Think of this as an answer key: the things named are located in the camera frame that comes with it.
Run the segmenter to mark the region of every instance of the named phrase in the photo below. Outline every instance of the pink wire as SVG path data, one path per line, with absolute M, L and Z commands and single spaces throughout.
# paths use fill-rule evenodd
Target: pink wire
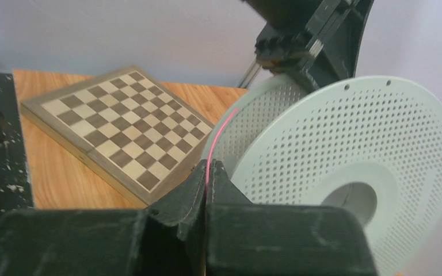
M 224 128 L 231 121 L 231 119 L 236 114 L 236 112 L 238 112 L 238 108 L 233 109 L 233 111 L 228 116 L 226 121 L 224 121 L 224 123 L 221 126 L 221 128 L 219 128 L 218 132 L 216 133 L 216 136 L 214 136 L 214 140 L 212 141 L 211 149 L 209 150 L 209 155 L 207 157 L 207 165 L 206 165 L 206 193 L 207 193 L 207 187 L 208 187 L 208 184 L 209 184 L 209 169 L 211 167 L 211 159 L 212 159 L 212 152 L 214 151 L 214 146 L 216 146 L 216 142 L 218 142 L 219 136 L 221 136 L 221 133 L 223 132 Z

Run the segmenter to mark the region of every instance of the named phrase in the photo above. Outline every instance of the scratched black surface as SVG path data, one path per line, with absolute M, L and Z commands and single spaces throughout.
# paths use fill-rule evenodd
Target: scratched black surface
M 0 74 L 0 111 L 8 126 L 0 145 L 0 217 L 10 210 L 33 208 L 27 159 L 12 74 Z

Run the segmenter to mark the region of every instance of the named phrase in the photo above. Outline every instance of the white wall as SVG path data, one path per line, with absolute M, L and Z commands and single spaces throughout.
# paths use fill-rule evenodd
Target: white wall
M 240 0 L 0 0 L 0 71 L 137 64 L 161 81 L 235 86 L 263 26 Z
M 375 0 L 357 75 L 385 74 L 422 84 L 442 102 L 442 0 Z M 405 276 L 442 276 L 442 219 Z

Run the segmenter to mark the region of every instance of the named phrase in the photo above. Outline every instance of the wooden table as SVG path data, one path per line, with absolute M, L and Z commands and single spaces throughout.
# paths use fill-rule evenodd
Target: wooden table
M 87 78 L 90 76 L 14 71 L 18 102 Z M 246 91 L 184 83 L 163 84 L 213 123 Z M 21 123 L 37 208 L 134 208 L 125 197 L 23 116 Z

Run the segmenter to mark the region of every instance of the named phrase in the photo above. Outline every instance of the white perforated disc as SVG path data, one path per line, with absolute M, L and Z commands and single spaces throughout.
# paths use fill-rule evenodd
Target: white perforated disc
M 442 104 L 399 78 L 335 83 L 266 127 L 231 180 L 255 203 L 351 210 L 380 275 L 393 275 L 442 214 Z
M 238 112 L 219 136 L 212 158 L 223 162 L 231 177 L 239 158 L 248 146 L 277 116 L 307 93 L 286 74 L 280 74 L 260 83 L 238 99 L 215 125 L 209 136 L 201 159 L 207 159 L 214 136 L 231 112 Z

